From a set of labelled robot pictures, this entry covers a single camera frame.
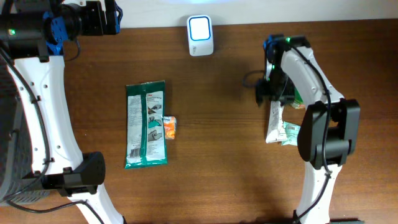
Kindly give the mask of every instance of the small orange packet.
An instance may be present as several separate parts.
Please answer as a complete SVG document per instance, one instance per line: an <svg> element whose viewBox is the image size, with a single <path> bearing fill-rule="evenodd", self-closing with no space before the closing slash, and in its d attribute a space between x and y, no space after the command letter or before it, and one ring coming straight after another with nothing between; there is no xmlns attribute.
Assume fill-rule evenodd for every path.
<svg viewBox="0 0 398 224"><path fill-rule="evenodd" d="M175 131L177 129L177 120L173 116L165 116L163 118L164 133L166 139L175 139Z"/></svg>

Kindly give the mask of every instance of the white rectangular object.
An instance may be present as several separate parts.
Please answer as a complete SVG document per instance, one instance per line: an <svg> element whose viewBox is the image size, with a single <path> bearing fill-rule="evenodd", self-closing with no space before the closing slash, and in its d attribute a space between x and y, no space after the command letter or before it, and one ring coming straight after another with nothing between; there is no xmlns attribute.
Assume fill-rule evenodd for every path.
<svg viewBox="0 0 398 224"><path fill-rule="evenodd" d="M205 15L187 19L189 54L191 56L211 55L214 51L211 19Z"/></svg>

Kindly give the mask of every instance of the white wall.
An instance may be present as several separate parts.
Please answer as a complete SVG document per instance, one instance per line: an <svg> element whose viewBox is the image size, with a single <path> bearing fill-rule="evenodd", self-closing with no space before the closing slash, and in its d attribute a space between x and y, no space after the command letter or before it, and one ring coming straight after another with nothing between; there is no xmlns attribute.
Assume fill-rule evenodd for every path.
<svg viewBox="0 0 398 224"><path fill-rule="evenodd" d="M117 0L123 27L185 26L207 14L214 25L398 18L398 0Z"/></svg>

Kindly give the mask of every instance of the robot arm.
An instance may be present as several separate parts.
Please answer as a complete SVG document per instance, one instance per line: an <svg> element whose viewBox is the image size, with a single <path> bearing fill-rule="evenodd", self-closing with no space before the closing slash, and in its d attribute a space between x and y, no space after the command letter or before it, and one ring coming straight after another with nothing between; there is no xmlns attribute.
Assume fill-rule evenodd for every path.
<svg viewBox="0 0 398 224"><path fill-rule="evenodd" d="M19 13L0 16L0 50L14 60L9 73L19 90L32 142L33 173L25 181L37 180L48 159L41 184L29 190L58 190L72 202L86 202L91 208L77 206L89 223L124 223L104 187L102 153L82 154L76 143L63 84L63 41L78 35L117 34L123 14L114 0L61 2L15 1ZM48 148L34 103L40 108Z"/></svg>
<svg viewBox="0 0 398 224"><path fill-rule="evenodd" d="M305 37L272 35L264 43L266 51L265 79L256 87L256 101L264 96L270 100L291 103L294 88L298 90L306 107L305 117L298 134L298 150L305 161L305 178L300 204L294 218L301 224L329 223L329 205L335 180L348 155L354 153L359 123L359 105L356 100L345 100L327 80L318 66L313 50ZM325 160L330 175L323 164L322 141L327 117L328 99L322 81L330 93L331 118L338 122L328 128Z"/></svg>

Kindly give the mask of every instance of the wooden table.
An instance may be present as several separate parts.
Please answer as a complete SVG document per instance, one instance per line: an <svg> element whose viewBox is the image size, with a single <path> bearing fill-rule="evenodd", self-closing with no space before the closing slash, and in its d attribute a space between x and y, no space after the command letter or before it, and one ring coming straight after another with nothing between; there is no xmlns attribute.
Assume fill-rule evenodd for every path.
<svg viewBox="0 0 398 224"><path fill-rule="evenodd" d="M128 223L238 223L292 216L303 184L294 146L266 144L269 104L241 86L264 68L269 34L304 34L329 81L361 105L356 152L336 181L332 218L398 220L398 20L215 26L215 52L189 56L186 28L124 29L82 37L66 63L65 91L83 152L106 160L106 189ZM68 45L68 56L75 53ZM166 114L178 119L169 164L124 170L128 84L166 80ZM301 124L304 110L286 107ZM58 193L31 205L66 203ZM35 215L0 208L1 223L86 223L76 207Z"/></svg>

